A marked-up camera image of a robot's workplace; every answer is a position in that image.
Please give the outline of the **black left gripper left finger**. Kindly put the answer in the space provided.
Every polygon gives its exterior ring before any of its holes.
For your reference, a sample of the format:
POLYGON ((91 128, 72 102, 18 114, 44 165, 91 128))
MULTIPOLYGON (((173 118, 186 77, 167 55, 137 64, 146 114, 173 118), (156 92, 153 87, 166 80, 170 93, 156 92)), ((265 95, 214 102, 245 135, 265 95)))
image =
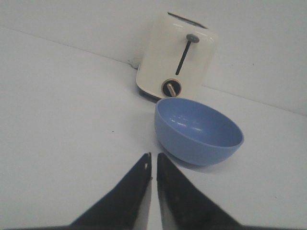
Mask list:
POLYGON ((151 153, 145 153, 119 183, 79 216, 74 227, 133 227, 152 177, 151 153))

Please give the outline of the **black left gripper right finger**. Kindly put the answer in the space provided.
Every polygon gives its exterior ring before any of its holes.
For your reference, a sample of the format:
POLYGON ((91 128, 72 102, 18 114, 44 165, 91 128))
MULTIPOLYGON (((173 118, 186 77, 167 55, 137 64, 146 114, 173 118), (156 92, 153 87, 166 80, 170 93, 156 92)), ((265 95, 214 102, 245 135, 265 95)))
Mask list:
POLYGON ((157 191, 163 227, 239 227, 198 190, 164 154, 157 158, 157 191))

